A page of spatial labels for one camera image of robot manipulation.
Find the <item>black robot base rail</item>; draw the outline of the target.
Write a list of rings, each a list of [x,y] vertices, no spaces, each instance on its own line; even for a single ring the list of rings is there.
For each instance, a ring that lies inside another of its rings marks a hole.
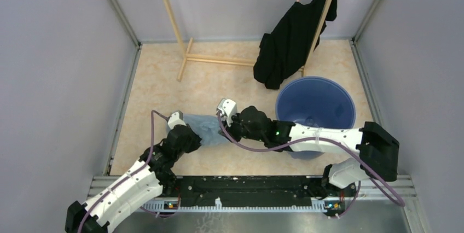
[[[340,189],[320,176],[183,176],[162,197],[181,201],[181,207],[310,207],[317,200],[353,197],[355,184]]]

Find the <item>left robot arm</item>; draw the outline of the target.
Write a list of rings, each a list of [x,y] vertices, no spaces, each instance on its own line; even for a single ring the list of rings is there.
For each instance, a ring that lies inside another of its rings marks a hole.
[[[172,195],[177,180],[172,167],[200,146],[200,136],[189,125],[176,125],[110,186],[83,203],[73,202],[65,232],[113,232],[149,200]]]

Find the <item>light blue plastic trash bag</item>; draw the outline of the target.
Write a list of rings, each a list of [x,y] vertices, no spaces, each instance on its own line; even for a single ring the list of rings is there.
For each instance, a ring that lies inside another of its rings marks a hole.
[[[221,128],[216,116],[183,114],[182,120],[201,138],[202,147],[229,144],[230,141],[220,134]]]

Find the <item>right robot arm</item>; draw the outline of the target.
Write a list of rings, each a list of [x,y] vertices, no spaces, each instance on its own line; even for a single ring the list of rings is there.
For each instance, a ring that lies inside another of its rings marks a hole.
[[[347,153],[349,159],[324,170],[321,189],[328,196],[370,178],[382,184],[397,179],[399,142],[376,122],[355,129],[310,127],[271,120],[254,106],[241,113],[236,107],[218,106],[217,117],[223,135],[252,152]]]

